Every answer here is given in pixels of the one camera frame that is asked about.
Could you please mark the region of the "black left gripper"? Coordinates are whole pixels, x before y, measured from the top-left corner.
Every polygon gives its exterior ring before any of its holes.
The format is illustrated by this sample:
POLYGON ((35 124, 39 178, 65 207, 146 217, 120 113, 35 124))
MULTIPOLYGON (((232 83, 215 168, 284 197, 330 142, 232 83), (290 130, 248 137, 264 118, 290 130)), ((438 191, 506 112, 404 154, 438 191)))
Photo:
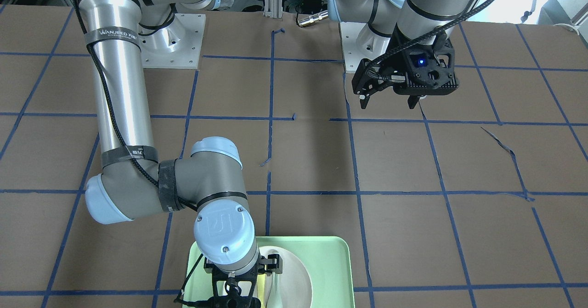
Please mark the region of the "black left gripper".
POLYGON ((454 48, 445 32, 433 36, 430 45, 417 43, 384 60, 378 74, 401 76, 403 82, 388 82, 370 77, 366 68, 369 59, 363 58, 351 80, 353 93, 359 96, 361 109, 366 109, 370 97, 392 88, 398 95, 409 96, 407 105, 414 109, 419 96, 446 96, 458 89, 454 73, 454 48))

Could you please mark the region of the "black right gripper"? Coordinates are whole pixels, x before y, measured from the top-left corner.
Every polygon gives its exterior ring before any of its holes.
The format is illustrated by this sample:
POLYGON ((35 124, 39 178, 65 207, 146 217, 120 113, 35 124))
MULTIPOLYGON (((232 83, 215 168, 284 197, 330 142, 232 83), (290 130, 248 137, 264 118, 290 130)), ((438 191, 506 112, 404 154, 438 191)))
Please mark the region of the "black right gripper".
POLYGON ((258 276, 281 274, 281 256, 278 253, 269 254, 267 257, 261 256, 249 271, 239 276, 234 273, 224 273, 216 265, 205 262, 204 270, 212 277, 213 296, 208 300, 185 301, 187 283, 202 259, 204 256, 200 254, 188 272, 174 302, 192 308, 261 308, 263 295, 260 295, 261 299, 254 297, 258 276))

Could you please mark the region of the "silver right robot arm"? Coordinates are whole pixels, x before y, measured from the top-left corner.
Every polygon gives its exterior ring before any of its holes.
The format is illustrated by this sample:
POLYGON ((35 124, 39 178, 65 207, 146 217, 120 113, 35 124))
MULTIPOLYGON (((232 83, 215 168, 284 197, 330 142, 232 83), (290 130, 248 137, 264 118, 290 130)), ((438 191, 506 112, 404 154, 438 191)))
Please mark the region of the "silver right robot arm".
POLYGON ((130 222, 183 208, 196 212, 194 236, 210 299, 175 302, 196 308, 260 308, 258 277, 282 272, 279 254, 261 254, 235 144, 206 137, 189 156, 159 161, 153 143, 141 44, 143 28, 158 32, 175 21, 173 3, 203 0, 73 0, 96 70, 102 173, 87 183, 85 201, 100 224, 130 222))

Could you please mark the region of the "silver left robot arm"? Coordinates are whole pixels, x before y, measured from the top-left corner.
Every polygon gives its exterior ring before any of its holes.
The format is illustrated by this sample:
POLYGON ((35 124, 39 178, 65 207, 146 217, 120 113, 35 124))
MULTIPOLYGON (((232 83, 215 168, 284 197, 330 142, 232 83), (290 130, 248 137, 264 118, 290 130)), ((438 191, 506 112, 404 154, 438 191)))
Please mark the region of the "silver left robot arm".
POLYGON ((351 80, 362 109, 386 88, 413 109, 427 96, 458 90, 453 28, 480 0, 328 0, 332 21, 362 23, 363 55, 351 80))

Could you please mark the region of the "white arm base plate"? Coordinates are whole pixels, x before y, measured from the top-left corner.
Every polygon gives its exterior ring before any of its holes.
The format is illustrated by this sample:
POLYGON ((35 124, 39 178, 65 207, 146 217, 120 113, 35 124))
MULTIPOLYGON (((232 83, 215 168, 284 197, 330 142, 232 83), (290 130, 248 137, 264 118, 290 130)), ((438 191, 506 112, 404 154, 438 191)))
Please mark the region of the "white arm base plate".
POLYGON ((140 28, 141 59, 145 69, 199 67, 206 15, 176 14, 167 27, 153 33, 140 28))
POLYGON ((345 73, 347 74, 354 74, 361 59, 366 58, 357 42, 361 30, 365 26, 365 23, 357 22, 340 22, 339 24, 345 73))

